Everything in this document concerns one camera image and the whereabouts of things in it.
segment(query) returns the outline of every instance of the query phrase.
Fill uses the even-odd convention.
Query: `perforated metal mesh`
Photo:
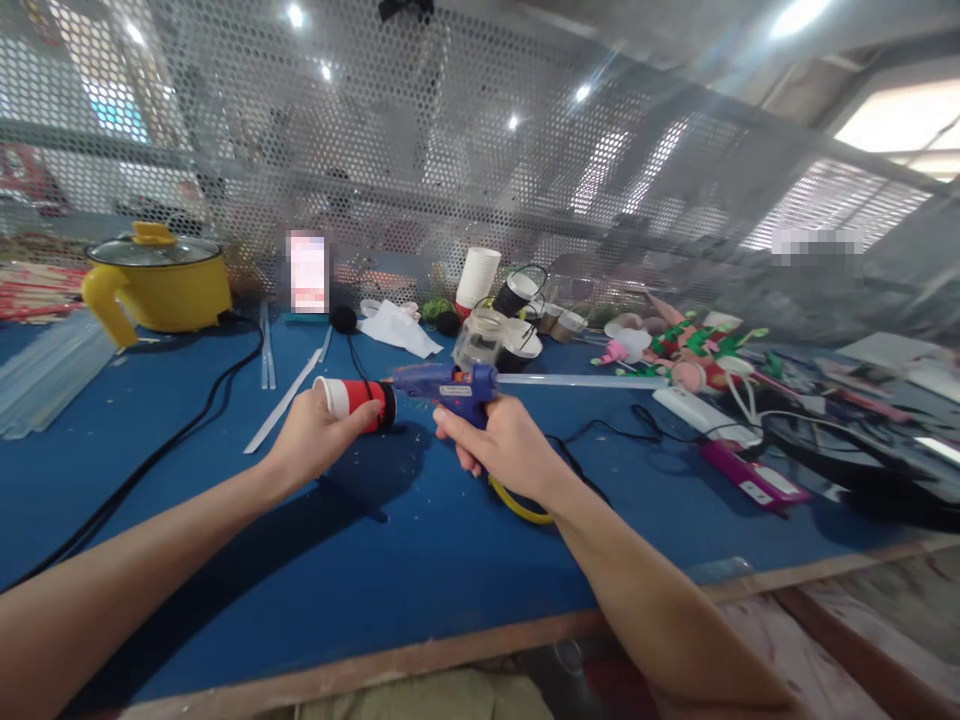
[[[595,321],[644,289],[748,317],[775,230],[870,244],[944,194],[506,7],[438,4],[6,3],[0,257],[82,264],[141,217],[215,237],[236,290],[272,292],[279,239],[310,228],[339,301],[451,294],[485,245]],[[765,323],[796,324],[800,295]]]

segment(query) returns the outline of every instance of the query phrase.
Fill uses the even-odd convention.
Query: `yellow cable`
[[[532,522],[534,525],[551,525],[553,523],[553,518],[550,517],[548,513],[535,513],[532,510],[527,510],[527,508],[518,503],[513,495],[510,494],[510,491],[501,485],[500,481],[493,475],[490,475],[489,479],[493,491],[503,500],[503,504],[510,508],[515,514],[527,522]]]

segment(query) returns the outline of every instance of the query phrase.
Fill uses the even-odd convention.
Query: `pot lid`
[[[220,253],[220,246],[202,238],[176,236],[162,223],[135,222],[133,237],[107,240],[88,248],[98,262],[125,267],[187,265]]]

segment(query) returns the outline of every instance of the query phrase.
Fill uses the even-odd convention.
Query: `blue table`
[[[275,322],[277,391],[260,389],[259,360],[241,371],[226,410],[159,463],[99,539],[262,457],[279,426],[256,456],[241,451],[325,331]],[[35,334],[20,327],[0,332],[0,362]],[[374,378],[416,362],[365,336],[355,343]],[[122,364],[108,365],[47,432],[0,441],[0,583],[62,542],[198,411],[214,378],[254,344],[253,333],[218,332],[137,348]],[[545,344],[531,370],[602,372],[588,364],[595,347]],[[445,351],[440,359],[448,357]],[[326,362],[308,382],[319,373],[355,377],[344,337],[334,334]],[[629,412],[633,402],[673,434],[693,434],[649,393],[515,389],[541,428],[556,435],[570,435],[590,418],[641,432]],[[127,642],[73,711],[595,610],[556,529],[519,520],[461,470],[453,448],[435,439],[431,410],[401,398],[400,432],[361,438],[327,478],[254,523]],[[641,444],[598,429],[571,449],[617,512],[681,568],[742,557],[766,573],[918,537],[819,496],[789,520],[769,515],[695,448],[673,440]],[[386,523],[368,516],[373,506],[387,514]]]

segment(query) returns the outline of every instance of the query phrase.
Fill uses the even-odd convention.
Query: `blue glue gun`
[[[397,370],[392,381],[397,390],[438,402],[481,430],[487,427],[482,404],[497,397],[497,371],[490,365],[474,365],[468,373],[452,363],[410,365]]]

